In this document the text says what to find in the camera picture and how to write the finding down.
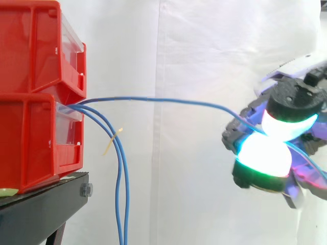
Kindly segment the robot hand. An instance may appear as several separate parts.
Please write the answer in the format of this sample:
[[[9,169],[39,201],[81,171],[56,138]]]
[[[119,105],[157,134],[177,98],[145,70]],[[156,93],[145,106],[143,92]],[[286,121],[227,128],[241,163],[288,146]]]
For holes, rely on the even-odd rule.
[[[222,134],[236,155],[234,183],[281,193],[293,209],[300,207],[304,189],[326,199],[326,172],[309,160],[326,145],[326,55],[311,53],[280,65],[255,94]]]

